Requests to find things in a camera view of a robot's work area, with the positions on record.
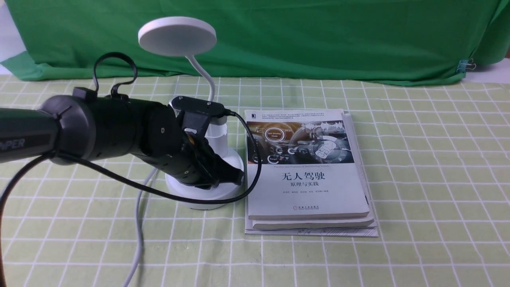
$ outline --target white cable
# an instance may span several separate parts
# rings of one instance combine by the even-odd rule
[[[152,187],[152,184],[154,184],[154,180],[157,177],[159,170],[153,169],[150,174],[147,176],[145,181],[143,182],[143,185],[147,185],[149,183],[149,180],[154,177],[154,179],[150,182],[150,187]],[[143,253],[143,237],[142,237],[142,225],[140,224],[140,220],[138,218],[138,213],[140,210],[140,201],[142,199],[143,190],[138,191],[138,196],[136,197],[136,203],[135,203],[135,225],[136,225],[136,238],[138,240],[137,247],[136,247],[136,253],[135,258],[133,259],[133,265],[131,266],[131,270],[129,272],[129,275],[127,276],[123,287],[128,287],[129,283],[131,282],[131,279],[135,275],[135,271],[138,268],[138,264],[140,263],[140,258],[142,257]]]

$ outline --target lamp base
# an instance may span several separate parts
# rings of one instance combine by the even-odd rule
[[[223,156],[223,160],[226,161],[231,166],[238,168],[244,171],[243,160],[239,156],[239,154],[231,148],[227,149],[227,153]],[[168,186],[168,191],[170,194],[186,197],[191,199],[199,199],[199,200],[216,200],[216,199],[228,199],[239,195],[240,187],[233,183],[222,183],[217,188],[213,188],[211,190],[203,190],[200,188],[182,185],[177,180],[169,175],[165,175],[166,185]],[[219,208],[225,204],[193,204],[187,202],[179,202],[188,208],[198,209],[198,210],[211,210]]]

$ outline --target book title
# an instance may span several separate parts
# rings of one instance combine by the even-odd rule
[[[319,186],[325,179],[323,172],[283,173],[282,176],[282,180],[290,181],[290,186]]]

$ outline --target white desk lamp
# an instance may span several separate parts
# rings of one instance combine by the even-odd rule
[[[153,54],[166,57],[186,57],[191,65],[209,82],[209,101],[214,100],[215,85],[211,76],[196,61],[195,55],[205,53],[216,45],[216,31],[208,23],[188,17],[165,17],[152,20],[138,31],[140,46]],[[239,154],[228,147],[226,117],[212,121],[206,138],[214,152],[235,168],[244,171]],[[180,184],[166,175],[166,183],[171,194],[201,200],[227,199],[238,195],[239,186],[222,183],[212,190],[203,190]],[[193,209],[215,209],[222,205],[190,204],[181,202]]]

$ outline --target robotic arm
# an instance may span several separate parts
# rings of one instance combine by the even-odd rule
[[[109,57],[128,62],[121,53]],[[233,113],[220,103],[189,97],[173,99],[172,107],[119,94],[98,96],[76,87],[72,95],[55,95],[38,110],[0,109],[0,163],[54,152],[52,162],[73,164],[59,155],[86,161],[132,154],[177,179],[181,184],[211,189],[220,183],[241,185],[244,173],[214,153],[205,138],[209,124]],[[179,111],[176,116],[174,108]]]

